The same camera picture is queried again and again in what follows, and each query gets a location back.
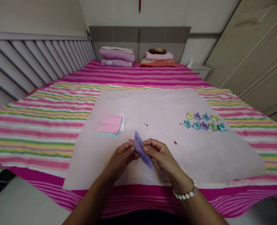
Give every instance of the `floor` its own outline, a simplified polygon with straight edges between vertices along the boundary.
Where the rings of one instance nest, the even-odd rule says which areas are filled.
[[[69,214],[20,178],[14,179],[0,193],[0,224],[62,224]],[[230,225],[277,224],[277,200],[265,199],[242,216],[226,220]]]

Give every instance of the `striped bedsheet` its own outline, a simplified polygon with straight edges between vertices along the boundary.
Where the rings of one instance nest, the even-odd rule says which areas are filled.
[[[255,148],[268,168],[261,177],[200,184],[206,198],[223,216],[236,217],[261,199],[277,195],[276,122],[231,91],[212,88],[183,65],[135,65],[122,69],[100,65],[93,61],[82,70],[0,108],[0,167],[10,169],[71,211],[85,191],[66,191],[62,185],[76,139],[100,92],[190,87]],[[182,212],[171,187],[129,185],[114,187],[102,217],[139,209]]]

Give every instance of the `white wall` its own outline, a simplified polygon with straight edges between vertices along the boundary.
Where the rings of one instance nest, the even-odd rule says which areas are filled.
[[[239,0],[79,0],[87,26],[191,26],[192,33],[223,31]],[[188,39],[181,63],[204,61],[216,38]]]
[[[0,0],[0,32],[86,37],[78,0]]]

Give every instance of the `person's right hand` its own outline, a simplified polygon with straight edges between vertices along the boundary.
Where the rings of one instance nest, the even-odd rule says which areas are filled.
[[[144,152],[156,160],[161,172],[169,178],[176,193],[187,193],[193,189],[192,180],[180,168],[166,144],[149,139],[144,141],[144,145]]]

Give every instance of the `nightstand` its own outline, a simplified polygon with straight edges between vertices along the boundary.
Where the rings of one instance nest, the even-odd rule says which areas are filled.
[[[210,68],[202,65],[192,65],[189,69],[196,73],[203,80],[210,71]]]

